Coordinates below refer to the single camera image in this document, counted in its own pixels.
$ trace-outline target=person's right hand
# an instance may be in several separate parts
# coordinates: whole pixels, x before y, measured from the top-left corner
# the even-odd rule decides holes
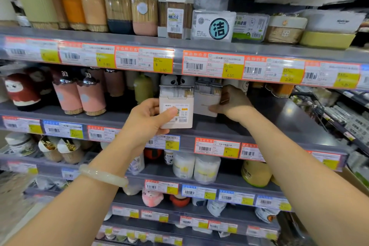
[[[211,112],[224,114],[235,122],[239,122],[243,110],[247,108],[253,108],[250,100],[242,90],[232,85],[222,88],[219,104],[209,106]]]

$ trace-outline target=white canister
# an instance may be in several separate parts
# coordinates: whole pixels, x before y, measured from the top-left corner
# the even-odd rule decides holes
[[[279,214],[280,210],[278,209],[270,209],[270,208],[261,208],[256,207],[255,208],[255,214],[258,216],[260,220],[266,223],[271,223],[276,216]]]
[[[173,153],[173,172],[181,179],[190,179],[195,166],[195,155],[192,153]]]
[[[144,153],[142,152],[141,155],[135,157],[130,166],[128,167],[129,172],[133,175],[139,174],[145,168],[145,161],[144,161]]]
[[[18,155],[26,156],[37,151],[37,144],[28,133],[11,132],[5,137],[10,149]]]
[[[201,184],[214,183],[218,175],[220,157],[212,155],[197,155],[193,178]]]
[[[164,160],[167,165],[173,165],[173,153],[171,150],[164,150]]]
[[[208,200],[208,204],[206,205],[206,207],[214,217],[219,217],[220,213],[224,210],[226,205],[227,205],[226,202],[218,201],[216,199],[216,200]]]

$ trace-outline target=doll face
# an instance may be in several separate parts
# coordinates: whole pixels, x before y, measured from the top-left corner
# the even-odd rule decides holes
[[[8,92],[20,92],[23,90],[21,82],[5,80],[5,86]]]
[[[31,79],[34,82],[43,82],[45,81],[44,75],[41,73],[41,71],[35,71],[30,74]]]

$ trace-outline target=teal circle logo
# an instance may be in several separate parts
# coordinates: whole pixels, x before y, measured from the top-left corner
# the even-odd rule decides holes
[[[224,39],[229,32],[229,24],[223,18],[213,20],[209,27],[209,34],[215,40]]]

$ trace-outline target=white bracelet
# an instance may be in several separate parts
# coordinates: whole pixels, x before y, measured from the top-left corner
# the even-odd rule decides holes
[[[81,174],[85,176],[99,180],[101,182],[112,184],[114,186],[125,188],[128,185],[127,178],[122,178],[108,172],[99,171],[89,167],[88,165],[80,165],[79,172],[81,172]]]

